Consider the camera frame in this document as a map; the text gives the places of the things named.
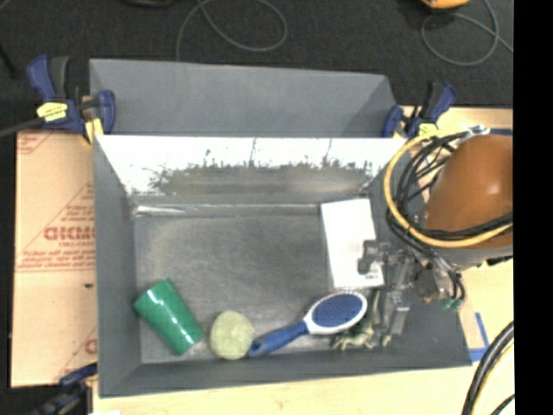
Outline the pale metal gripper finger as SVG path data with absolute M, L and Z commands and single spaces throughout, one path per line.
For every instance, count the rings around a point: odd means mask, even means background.
M 389 336 L 401 335 L 404 329 L 410 304 L 401 293 L 390 293 L 385 302 L 386 334 Z
M 382 267 L 388 262 L 388 252 L 390 244 L 388 242 L 377 242 L 365 240 L 360 258 L 358 259 L 358 273 L 368 274 L 373 266 Z

